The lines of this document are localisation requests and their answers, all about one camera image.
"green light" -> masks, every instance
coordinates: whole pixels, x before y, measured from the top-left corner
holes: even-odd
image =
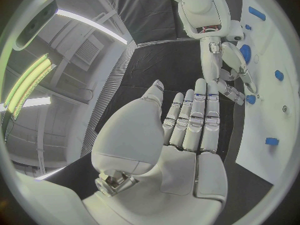
[[[21,97],[25,94],[27,89],[31,86],[31,84],[51,65],[50,59],[44,60],[42,63],[38,65],[34,70],[29,73],[29,75],[22,81],[22,83],[18,86],[18,89],[14,92],[10,102],[8,104],[7,110],[11,113],[15,111],[15,108],[20,101]]]
[[[52,64],[51,66],[49,66],[45,71],[42,72],[42,74],[40,74],[37,79],[35,79],[33,81],[33,83],[28,87],[28,89],[25,91],[25,93],[23,94],[23,96],[20,98],[20,100],[18,101],[14,112],[12,114],[12,118],[14,120],[17,120],[17,117],[24,105],[24,103],[26,102],[27,98],[29,97],[29,95],[33,92],[33,90],[36,88],[36,86],[40,83],[40,81],[47,76],[48,73],[50,73],[52,71],[52,69],[54,69],[56,66],[54,64]]]
[[[24,80],[31,74],[33,70],[35,70],[42,62],[44,62],[48,58],[48,53],[40,57],[36,62],[34,62],[23,74],[22,76],[16,81],[15,85],[11,89],[10,93],[8,94],[5,102],[4,107],[7,108],[9,103],[11,102],[12,98],[14,97],[16,91],[21,86],[21,84],[24,82]]]

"air vent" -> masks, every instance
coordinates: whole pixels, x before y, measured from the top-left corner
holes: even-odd
[[[90,35],[77,49],[75,55],[88,65],[91,65],[104,45],[94,35]]]

